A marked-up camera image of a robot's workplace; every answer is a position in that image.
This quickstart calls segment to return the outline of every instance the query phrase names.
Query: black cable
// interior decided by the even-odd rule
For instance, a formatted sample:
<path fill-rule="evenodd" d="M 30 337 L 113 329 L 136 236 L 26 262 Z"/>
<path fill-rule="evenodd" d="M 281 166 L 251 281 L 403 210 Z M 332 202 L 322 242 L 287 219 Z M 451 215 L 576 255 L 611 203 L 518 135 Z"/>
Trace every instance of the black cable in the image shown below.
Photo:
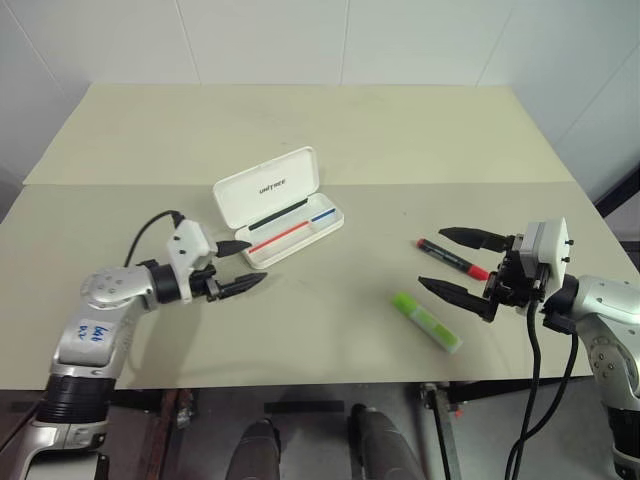
<path fill-rule="evenodd" d="M 184 215 L 182 215 L 177 210 L 165 210 L 164 212 L 159 213 L 155 217 L 152 217 L 147 223 L 145 223 L 142 226 L 142 228 L 140 229 L 136 237 L 133 239 L 131 248 L 129 248 L 129 253 L 127 253 L 127 258 L 124 261 L 125 267 L 128 267 L 129 263 L 131 263 L 131 257 L 133 257 L 133 252 L 135 252 L 136 247 L 138 246 L 138 241 L 140 240 L 140 237 L 142 237 L 142 234 L 147 230 L 147 228 L 149 228 L 155 222 L 160 220 L 162 217 L 166 217 L 167 215 L 171 215 L 171 218 L 173 219 L 173 226 L 175 228 L 178 228 L 178 225 L 180 225 L 180 222 L 184 219 Z"/>
<path fill-rule="evenodd" d="M 556 390 L 556 395 L 553 397 L 553 401 L 549 405 L 546 413 L 542 416 L 542 418 L 536 423 L 535 427 L 527 432 L 525 435 L 525 441 L 529 440 L 536 433 L 538 433 L 542 428 L 551 420 L 551 417 L 558 409 L 560 405 L 560 401 L 562 400 L 562 396 L 567 388 L 567 384 L 571 378 L 571 372 L 573 371 L 573 366 L 576 363 L 576 357 L 578 356 L 578 335 L 574 333 L 571 335 L 571 351 L 569 352 L 569 359 L 567 360 L 567 365 L 564 369 L 564 373 L 562 374 L 562 379 L 560 380 L 560 384 L 558 385 L 558 389 Z M 516 450 L 518 445 L 520 444 L 520 440 L 518 439 L 514 442 L 511 447 L 511 451 L 509 452 L 509 459 L 507 460 L 507 472 L 511 471 L 511 465 L 513 464 L 513 458 L 515 457 Z"/>
<path fill-rule="evenodd" d="M 529 399 L 527 400 L 527 407 L 524 411 L 524 417 L 522 419 L 522 428 L 520 429 L 520 438 L 517 441 L 518 447 L 516 452 L 516 463 L 513 469 L 512 480 L 518 478 L 520 471 L 520 461 L 522 460 L 522 452 L 524 451 L 524 442 L 526 440 L 527 430 L 529 429 L 529 421 L 531 420 L 531 413 L 533 412 L 533 405 L 536 401 L 536 394 L 538 393 L 538 384 L 540 383 L 540 345 L 538 344 L 538 337 L 536 336 L 536 310 L 538 309 L 538 302 L 529 302 L 529 308 L 527 308 L 527 332 L 529 334 L 529 343 L 531 344 L 531 350 L 533 352 L 533 374 L 531 375 L 531 389 L 529 390 Z M 511 472 L 510 468 L 507 468 L 504 472 L 505 480 L 509 480 Z"/>

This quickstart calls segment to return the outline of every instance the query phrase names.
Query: white table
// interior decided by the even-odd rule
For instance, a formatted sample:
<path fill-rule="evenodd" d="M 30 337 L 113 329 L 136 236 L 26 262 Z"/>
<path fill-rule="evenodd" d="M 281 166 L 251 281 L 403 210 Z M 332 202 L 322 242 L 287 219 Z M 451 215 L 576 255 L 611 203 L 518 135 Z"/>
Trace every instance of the white table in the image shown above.
<path fill-rule="evenodd" d="M 326 143 L 314 146 L 324 167 L 325 185 L 321 191 L 345 212 L 345 226 L 270 267 L 267 279 L 242 296 L 213 304 L 198 301 L 189 306 L 163 306 L 143 317 L 118 382 L 120 388 L 528 377 L 531 354 L 525 321 L 513 309 L 501 308 L 493 324 L 487 324 L 446 304 L 417 282 L 418 275 L 425 275 L 461 284 L 476 294 L 483 287 L 418 251 L 413 243 L 421 236 L 487 269 L 500 260 L 500 255 L 465 250 L 438 238 L 438 229 L 447 226 L 476 226 L 513 234 L 522 232 L 529 221 L 563 215 L 571 237 L 576 240 L 569 273 L 596 273 L 640 283 L 637 271 L 614 236 L 508 90 L 403 87 L 395 92 L 394 88 L 386 87 L 365 88 L 363 93 L 353 88 L 345 92 L 318 87 L 276 87 L 275 95 L 285 96 L 289 88 L 293 93 L 288 95 L 315 88 L 323 100 L 316 102 L 318 108 L 333 94 L 342 98 L 342 103 L 336 105 L 342 106 L 344 115 L 336 116 L 334 122 L 326 125 L 341 137 L 327 135 Z M 267 87 L 104 86 L 90 90 L 0 225 L 3 314 L 0 388 L 42 388 L 59 334 L 78 300 L 80 283 L 98 268 L 121 264 L 133 235 L 155 213 L 176 208 L 204 223 L 220 238 L 230 236 L 213 203 L 210 185 L 232 170 L 282 153 L 278 142 L 267 135 L 261 141 L 263 146 L 272 142 L 272 149 L 265 147 L 267 154 L 260 156 L 259 141 L 256 146 L 248 140 L 240 145 L 229 140 L 233 135 L 240 138 L 238 132 L 245 128 L 255 132 L 262 117 L 257 117 L 253 109 L 246 112 L 246 120 L 241 122 L 245 117 L 229 110 L 227 116 L 235 114 L 234 128 L 238 132 L 232 134 L 233 128 L 221 125 L 220 131 L 214 129 L 209 133 L 211 138 L 207 142 L 219 152 L 228 149 L 230 155 L 212 155 L 202 170 L 194 170 L 197 162 L 205 159 L 206 129 L 202 125 L 194 124 L 191 128 L 197 134 L 189 135 L 187 132 L 192 130 L 187 128 L 186 120 L 184 124 L 175 120 L 173 129 L 168 128 L 165 120 L 157 120 L 155 127 L 148 122 L 171 105 L 178 108 L 176 97 L 182 98 L 177 102 L 180 105 L 192 105 L 190 109 L 180 107 L 185 116 L 206 122 L 205 117 L 209 117 L 200 110 L 204 107 L 193 97 L 199 100 L 210 97 L 210 105 L 217 105 L 214 99 L 219 99 L 220 109 L 231 109 L 224 99 L 236 91 L 245 92 L 244 96 L 253 92 L 262 98 L 263 104 L 269 104 L 271 95 Z M 375 110 L 378 104 L 363 104 L 356 99 L 376 91 L 389 92 L 383 102 L 385 110 L 394 105 L 394 95 L 402 98 L 406 95 L 402 105 L 410 106 L 411 92 L 415 93 L 416 103 L 429 99 L 440 104 L 440 110 L 426 110 L 422 114 L 425 124 L 433 128 L 437 125 L 440 135 L 433 137 L 433 142 L 426 141 L 433 136 L 426 128 L 424 138 L 415 139 L 411 145 L 401 142 L 405 137 L 398 132 L 418 131 L 412 123 L 418 117 L 407 117 L 411 122 L 404 130 L 396 126 L 396 133 L 389 133 L 386 138 L 374 135 L 373 141 L 380 148 L 387 145 L 384 151 L 369 151 L 377 155 L 375 162 L 366 164 L 366 157 L 353 157 L 341 169 L 329 152 L 360 151 L 355 147 L 360 144 L 357 141 L 360 137 L 354 136 L 348 125 L 338 128 L 335 123 L 340 123 L 340 118 L 351 109 L 352 116 L 360 115 L 364 121 L 366 115 L 361 110 Z M 135 99 L 147 107 L 137 105 Z M 459 112 L 466 110 L 464 118 L 477 119 L 475 128 L 486 126 L 486 138 L 482 131 L 472 134 L 465 130 L 467 127 L 462 128 L 461 125 L 468 125 L 464 118 L 459 123 L 446 123 L 447 128 L 437 122 L 436 118 L 447 116 L 448 102 Z M 97 128 L 106 118 L 113 119 L 109 112 L 116 109 L 114 105 L 127 103 L 133 104 L 130 110 L 119 107 L 121 113 L 129 111 L 126 128 L 122 125 L 110 131 Z M 282 102 L 276 103 L 278 107 L 272 107 L 277 110 Z M 484 123 L 479 121 L 482 111 L 475 111 L 480 106 L 490 112 Z M 223 116 L 220 112 L 214 115 L 218 119 Z M 291 130 L 302 128 L 296 127 L 296 122 L 289 121 L 281 110 L 275 115 L 266 109 L 263 116 L 281 118 L 279 125 L 287 124 Z M 385 116 L 374 118 L 378 123 L 373 123 L 382 129 Z M 520 142 L 512 137 L 502 138 L 494 131 L 496 125 L 509 125 L 510 132 L 519 131 Z M 364 126 L 358 128 L 361 132 L 366 130 Z M 282 129 L 284 138 L 289 130 L 284 126 Z M 129 139 L 135 154 L 128 151 L 123 136 Z M 449 139 L 450 150 L 445 148 L 444 137 Z M 175 152 L 163 152 L 158 146 L 168 138 L 175 150 L 193 149 L 196 153 L 172 164 Z M 309 138 L 304 140 L 302 143 L 313 143 L 307 142 Z M 479 147 L 483 142 L 475 156 L 462 154 L 462 150 L 471 148 L 470 144 Z M 142 155 L 145 144 L 159 157 Z M 403 153 L 391 155 L 393 145 L 402 145 L 398 151 Z M 420 145 L 428 154 L 418 162 Z M 238 147 L 238 162 L 231 156 L 232 147 Z M 447 161 L 443 163 L 435 151 L 447 156 Z M 521 159 L 537 152 L 540 162 L 534 168 L 524 160 L 507 161 L 505 152 Z M 80 161 L 83 155 L 87 164 L 84 167 Z M 112 165 L 121 168 L 106 168 L 95 160 L 98 157 L 104 161 L 113 158 Z M 482 168 L 475 164 L 477 158 L 485 162 Z M 157 168 L 152 168 L 156 160 Z M 410 175 L 412 166 L 414 175 Z M 358 169 L 362 170 L 361 175 L 357 175 Z M 485 171 L 492 171 L 499 178 L 490 182 L 489 176 L 480 176 Z M 478 175 L 478 181 L 471 182 L 470 172 Z M 155 257 L 166 261 L 163 244 L 169 233 L 169 225 L 154 226 L 143 238 L 136 259 Z M 217 266 L 222 280 L 249 271 L 240 257 L 223 259 Z M 455 355 L 441 350 L 394 310 L 389 300 L 400 290 L 412 293 L 463 338 L 465 343 Z M 544 355 L 542 375 L 560 376 L 569 339 L 542 328 L 539 337 Z M 582 349 L 574 374 L 589 374 Z"/>

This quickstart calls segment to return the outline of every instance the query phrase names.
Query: red marker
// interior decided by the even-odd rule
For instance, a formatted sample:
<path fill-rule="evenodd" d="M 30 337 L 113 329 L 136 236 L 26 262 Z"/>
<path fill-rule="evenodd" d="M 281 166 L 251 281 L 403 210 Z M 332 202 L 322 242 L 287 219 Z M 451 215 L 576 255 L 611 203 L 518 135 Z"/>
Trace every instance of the red marker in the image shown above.
<path fill-rule="evenodd" d="M 442 260 L 444 263 L 451 265 L 453 268 L 460 270 L 461 272 L 466 273 L 470 277 L 475 278 L 476 280 L 485 281 L 489 278 L 489 272 L 483 270 L 477 265 L 472 264 L 471 262 L 467 262 L 464 258 L 460 258 L 455 253 L 451 253 L 448 250 L 445 250 L 442 247 L 439 247 L 433 242 L 429 240 L 425 240 L 421 238 L 416 243 L 417 247 L 432 257 L 436 257 Z"/>

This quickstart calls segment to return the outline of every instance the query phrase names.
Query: floor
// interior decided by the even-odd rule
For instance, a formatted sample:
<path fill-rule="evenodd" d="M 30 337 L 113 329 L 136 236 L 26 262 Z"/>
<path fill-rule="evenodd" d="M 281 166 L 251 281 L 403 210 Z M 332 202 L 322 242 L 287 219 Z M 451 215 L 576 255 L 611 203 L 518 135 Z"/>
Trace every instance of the floor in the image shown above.
<path fill-rule="evenodd" d="M 554 388 L 541 389 L 536 412 L 546 408 Z M 433 415 L 416 395 L 416 385 L 410 384 L 200 390 L 197 416 L 186 429 L 172 434 L 163 480 L 223 480 L 242 431 L 265 416 L 265 410 L 276 412 L 268 416 L 281 431 L 283 480 L 362 478 L 347 443 L 346 417 L 357 402 L 385 412 L 404 432 L 427 478 L 444 479 Z M 0 392 L 0 435 L 37 397 L 37 392 Z M 451 415 L 463 478 L 502 478 L 525 402 L 526 392 L 505 394 L 474 400 L 463 405 L 458 416 Z M 280 407 L 289 413 L 279 412 Z M 140 478 L 143 439 L 152 416 L 140 410 L 111 410 L 112 428 L 102 449 L 111 457 L 110 478 Z M 573 380 L 554 419 L 527 443 L 520 479 L 615 479 L 610 445 L 592 379 Z"/>

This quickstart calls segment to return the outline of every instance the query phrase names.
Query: marker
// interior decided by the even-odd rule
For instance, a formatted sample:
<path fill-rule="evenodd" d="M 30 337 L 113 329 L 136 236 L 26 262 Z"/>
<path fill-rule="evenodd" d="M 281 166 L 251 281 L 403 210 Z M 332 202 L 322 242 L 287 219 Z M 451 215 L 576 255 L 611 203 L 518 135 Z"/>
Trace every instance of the marker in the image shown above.
<path fill-rule="evenodd" d="M 442 260 L 444 263 L 451 265 L 453 268 L 466 273 L 476 280 L 485 281 L 489 278 L 489 272 L 487 272 L 486 270 L 472 264 L 471 262 L 467 262 L 464 258 L 460 258 L 455 253 L 451 253 L 450 251 L 439 247 L 429 240 L 421 238 L 416 243 L 416 246 L 426 254 Z"/>
<path fill-rule="evenodd" d="M 436 320 L 431 313 L 425 310 L 408 293 L 400 292 L 396 294 L 391 303 L 447 352 L 455 353 L 462 345 L 460 337 Z"/>
<path fill-rule="evenodd" d="M 311 225 L 311 223 L 317 222 L 318 220 L 321 220 L 322 218 L 326 217 L 327 215 L 329 215 L 331 213 L 334 213 L 335 211 L 336 211 L 335 208 L 330 208 L 326 212 L 322 212 L 322 213 L 316 215 L 315 217 L 312 217 L 311 220 L 305 220 L 304 222 L 301 222 L 301 223 L 299 223 L 297 225 L 294 225 L 293 227 L 286 229 L 284 232 L 279 233 L 275 237 L 271 237 L 269 240 L 265 240 L 264 242 L 259 243 L 255 247 L 250 248 L 249 249 L 249 253 L 253 253 L 253 252 L 257 251 L 257 250 L 260 250 L 262 247 L 266 247 L 270 243 L 273 243 L 276 240 L 280 240 L 282 237 L 284 237 L 286 235 L 289 235 L 290 233 L 295 232 L 296 230 L 299 230 L 302 227 L 305 227 L 307 225 Z"/>

